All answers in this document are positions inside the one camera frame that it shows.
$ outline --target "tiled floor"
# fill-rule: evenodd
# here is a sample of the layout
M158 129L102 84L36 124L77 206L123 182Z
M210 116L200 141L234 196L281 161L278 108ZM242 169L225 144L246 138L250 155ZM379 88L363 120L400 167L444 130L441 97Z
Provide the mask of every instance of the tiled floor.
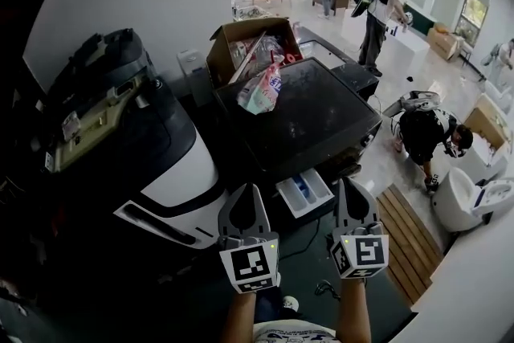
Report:
M252 0L235 0L240 7L251 5ZM291 22L300 22L303 26L316 32L330 43L340 48L350 57L357 59L362 39L348 41L341 36L344 10L339 9L330 20L318 18L322 12L320 5L312 6L312 0L255 0L255 4L265 10L287 16ZM462 60L448 63L428 51L420 76L409 83L397 74L395 67L379 67L384 73L380 78L376 96L369 99L369 104L381 111L387 108L403 94L411 90L431 90L443 99L443 107L464 120L475 103L479 90L479 76L470 67L462 67ZM367 149L361 159L362 171L357 180L371 187L373 194L380 194L387 186L395 183L410 201L426 227L432 233L439 246L444 249L448 233L439 224L430 208L430 199L424 191L422 171L405 155L398 155L391 147L390 120L384 117L383 126L374 143ZM441 180L453 162L441 148L437 148L432 162L435 174Z

